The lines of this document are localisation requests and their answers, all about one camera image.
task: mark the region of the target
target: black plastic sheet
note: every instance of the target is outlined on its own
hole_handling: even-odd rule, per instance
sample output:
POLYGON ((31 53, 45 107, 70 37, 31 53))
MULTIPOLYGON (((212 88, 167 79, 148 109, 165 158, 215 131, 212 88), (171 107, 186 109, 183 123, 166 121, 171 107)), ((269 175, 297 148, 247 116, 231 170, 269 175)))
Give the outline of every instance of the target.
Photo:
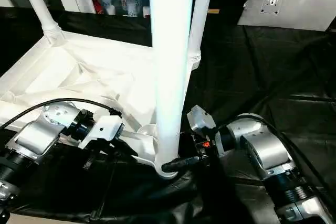
MULTIPOLYGON (((63 30, 151 45, 150 21, 80 13, 53 13, 63 30)), ((284 131, 309 157, 336 196, 336 38, 334 34, 225 25, 207 19, 202 61, 193 71, 182 118, 196 104, 217 124, 254 112, 284 131)), ((7 33, 1 72, 41 36, 30 10, 1 8, 7 33), (18 45, 11 48, 9 40, 18 45)), ((12 132, 1 133, 6 143, 12 132)), ((279 223, 273 205, 242 152, 224 169, 189 170, 160 179, 150 167, 59 144, 22 188, 12 212, 82 223, 279 223)))

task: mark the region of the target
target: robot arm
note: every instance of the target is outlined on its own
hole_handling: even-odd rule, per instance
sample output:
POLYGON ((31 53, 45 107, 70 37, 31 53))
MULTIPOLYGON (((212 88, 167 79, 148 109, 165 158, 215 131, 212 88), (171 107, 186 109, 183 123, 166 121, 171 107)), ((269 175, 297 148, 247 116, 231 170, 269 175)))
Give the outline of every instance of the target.
MULTIPOLYGON (((99 139, 120 146, 123 128, 117 115, 102 116, 95 122, 91 112, 78 110, 70 103, 57 102, 43 107, 38 119, 25 125, 0 152, 0 206, 3 206, 0 223, 6 223, 9 218, 4 209, 6 203, 18 195, 20 186, 42 163, 61 133, 71 135, 83 149, 90 141, 99 139)), ((130 148, 128 151, 137 155, 130 148)))
POLYGON ((275 212, 281 221, 335 223, 281 140, 266 125, 256 120, 260 116, 242 114, 241 119, 220 129, 216 127, 211 115, 199 106, 193 107, 187 117, 195 133, 193 141, 197 154, 163 165, 164 171, 173 172, 180 167, 200 162, 208 166, 211 156, 222 157, 227 151, 243 148, 273 200, 275 212))
POLYGON ((240 119, 226 128, 236 146, 247 151, 280 220, 334 223, 281 140, 266 125, 253 119, 240 119))

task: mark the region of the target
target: black cable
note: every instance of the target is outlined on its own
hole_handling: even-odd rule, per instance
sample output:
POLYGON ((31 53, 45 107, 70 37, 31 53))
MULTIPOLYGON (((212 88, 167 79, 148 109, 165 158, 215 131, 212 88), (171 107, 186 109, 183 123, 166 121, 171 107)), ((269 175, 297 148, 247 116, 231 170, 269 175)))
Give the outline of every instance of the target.
POLYGON ((312 187, 312 189, 314 191, 316 191, 319 194, 319 196, 322 199, 324 199, 324 201, 326 201, 326 203, 329 202, 329 205, 332 208, 334 208, 334 206, 336 205, 336 199, 331 194, 331 189, 330 189, 329 185, 324 181, 321 174, 316 170, 316 168, 311 164, 311 162, 309 161, 307 156, 300 150, 300 148, 292 140, 290 140, 285 134, 283 134, 282 132, 277 130, 272 124, 267 122, 265 119, 260 118, 260 117, 255 116, 255 115, 238 115, 235 118, 233 118, 232 120, 228 121, 226 124, 222 124, 220 127, 218 127, 218 129, 221 129, 222 127, 227 126, 228 124, 230 124, 230 123, 232 123, 236 120, 239 120, 239 119, 253 119, 255 121, 261 122, 262 124, 264 124, 268 128, 270 128, 272 133, 274 133, 280 139, 280 141, 285 145, 285 147, 287 148, 287 151, 289 152, 289 154, 293 158, 294 162, 303 172, 302 166, 300 165, 300 162, 299 162, 296 154, 292 151, 292 150, 294 150, 302 158, 302 160, 305 162, 305 164, 308 166, 308 168, 311 170, 311 172, 314 174, 314 176, 318 179, 318 181, 320 182, 322 187, 326 190, 328 196, 333 201, 333 203, 331 203, 329 200, 327 200, 325 198, 325 196, 312 183, 310 183, 311 184, 310 186, 312 187))
POLYGON ((99 102, 94 102, 94 101, 90 101, 87 99, 81 99, 81 98, 57 98, 57 99, 52 99, 46 102, 42 102, 39 103, 35 106, 30 107, 29 109, 21 112, 19 115, 16 115, 15 117, 13 117, 12 119, 10 119, 9 121, 7 121, 6 123, 4 123, 3 125, 0 126, 0 131, 3 130, 5 127, 9 126, 10 124, 12 124, 13 122, 15 122, 16 120, 18 120, 19 118, 21 118, 22 116, 24 116, 25 114, 28 114, 29 112, 42 107, 42 106, 46 106, 55 102, 84 102, 84 103, 90 103, 96 106, 99 106, 103 109, 107 109, 110 114, 114 114, 114 115, 118 115, 119 117, 121 117, 121 112, 115 110, 114 108, 110 108, 102 103, 99 102))

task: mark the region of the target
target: red light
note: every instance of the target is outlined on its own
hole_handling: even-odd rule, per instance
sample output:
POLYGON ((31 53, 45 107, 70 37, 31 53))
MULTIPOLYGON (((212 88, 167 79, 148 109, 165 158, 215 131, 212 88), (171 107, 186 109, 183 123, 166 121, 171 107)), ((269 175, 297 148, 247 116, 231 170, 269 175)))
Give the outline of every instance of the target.
POLYGON ((202 144, 204 148, 209 148, 210 147, 210 143, 209 142, 205 142, 202 144))

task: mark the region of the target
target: black cloth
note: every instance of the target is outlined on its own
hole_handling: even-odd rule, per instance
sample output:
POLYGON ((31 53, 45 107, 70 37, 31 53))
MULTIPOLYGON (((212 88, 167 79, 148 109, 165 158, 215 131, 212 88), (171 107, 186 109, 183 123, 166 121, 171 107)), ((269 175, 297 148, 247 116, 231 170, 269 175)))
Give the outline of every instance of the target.
MULTIPOLYGON (((53 16, 63 30, 151 45, 148 19, 53 16)), ((231 26, 222 19, 208 16, 182 131, 189 130, 186 113, 196 104, 217 124, 240 113, 258 113, 302 149, 336 196, 335 35, 231 26)), ((30 10, 0 8, 0 24, 7 35, 3 73, 42 32, 30 10)), ((11 135, 3 131, 2 143, 11 135)), ((278 223, 270 198, 239 151, 222 160, 224 170, 189 170, 173 180, 160 179, 150 167, 104 155, 85 171, 88 156, 59 144, 22 188, 12 212, 82 223, 278 223)))

